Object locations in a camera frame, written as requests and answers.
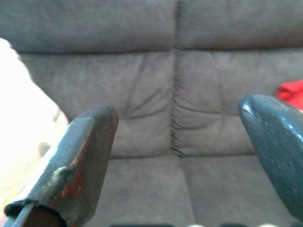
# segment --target red fabric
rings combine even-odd
[[[281,84],[276,97],[303,110],[303,79]]]

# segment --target back cushion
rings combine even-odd
[[[2,1],[0,37],[17,51],[100,53],[167,50],[175,0]]]

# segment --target gray microfiber upholstery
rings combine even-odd
[[[179,48],[303,46],[301,0],[180,0],[178,5]]]
[[[69,119],[100,105],[116,108],[120,120],[112,157],[147,157],[169,150],[172,52],[22,54],[22,59]]]
[[[87,227],[298,223],[237,103],[303,78],[303,0],[0,0],[0,37],[69,120],[118,112]]]
[[[303,50],[178,51],[173,148],[182,155],[252,153],[237,116],[249,93],[274,96],[285,81],[303,78]]]
[[[195,223],[187,183],[175,155],[109,163],[97,215],[86,227]]]
[[[1,37],[22,52],[156,51],[174,45],[175,0],[2,0],[0,4]]]
[[[181,163],[199,224],[290,227],[299,223],[283,206],[254,155],[184,157]]]

